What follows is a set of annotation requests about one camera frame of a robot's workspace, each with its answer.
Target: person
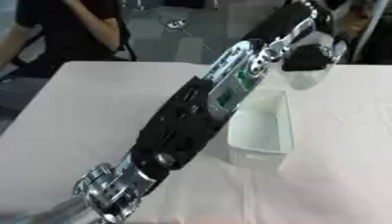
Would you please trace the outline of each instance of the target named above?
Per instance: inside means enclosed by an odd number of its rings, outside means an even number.
[[[45,52],[11,76],[50,78],[71,60],[105,60],[120,45],[116,0],[18,0],[16,22],[0,44],[0,69],[42,26]]]

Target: white plastic container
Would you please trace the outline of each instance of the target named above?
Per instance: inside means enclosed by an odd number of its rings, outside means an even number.
[[[228,125],[229,160],[254,170],[276,169],[293,151],[289,103],[284,91],[259,90]]]

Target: wire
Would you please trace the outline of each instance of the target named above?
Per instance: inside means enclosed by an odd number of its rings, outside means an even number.
[[[184,18],[182,18],[182,17],[164,17],[164,16],[162,16],[159,12],[157,12],[156,10],[144,10],[144,11],[149,12],[148,15],[156,15],[156,16],[157,16],[158,22],[164,27],[164,30],[165,30],[166,32],[182,31],[184,34],[186,34],[187,36],[189,36],[189,37],[191,37],[191,38],[194,38],[194,37],[195,37],[195,36],[192,35],[189,31],[187,31],[184,27],[179,28],[179,29],[174,29],[174,30],[173,30],[173,29],[168,28],[168,26],[167,26],[167,24],[169,24],[169,23],[171,23],[171,22],[173,22],[173,21],[175,21],[175,20],[180,20],[180,19],[186,20],[186,19],[184,19]],[[203,44],[203,47],[206,48],[210,53],[212,53],[213,56],[219,56],[218,53],[217,53],[216,51],[214,51],[214,50],[213,50],[211,47],[209,47],[208,45]]]
[[[186,29],[181,28],[180,30],[184,34],[188,35],[189,37],[194,38],[194,36],[189,31],[187,31]],[[215,52],[213,49],[211,49],[211,47],[209,47],[208,45],[203,44],[203,47],[206,48],[210,53],[214,54],[214,56],[218,56],[218,53]]]

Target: robotic hand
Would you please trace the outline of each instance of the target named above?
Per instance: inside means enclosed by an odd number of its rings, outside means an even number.
[[[277,10],[262,23],[264,32],[258,39],[232,46],[204,78],[192,78],[174,94],[140,131],[136,144],[117,166],[95,167],[76,183],[69,201],[37,216],[38,222],[125,222],[171,171],[183,168],[203,150],[239,103],[263,81],[272,63],[289,61],[296,55],[295,44],[312,32],[331,35],[332,22],[329,11],[312,1]],[[343,42],[309,49],[319,58],[318,66],[313,66],[317,69],[333,64],[346,50]]]

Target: black mechanical segment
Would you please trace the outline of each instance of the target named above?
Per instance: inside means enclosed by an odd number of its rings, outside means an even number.
[[[226,120],[208,112],[210,80],[192,78],[151,118],[130,150],[136,166],[161,181],[191,161],[219,132]]]

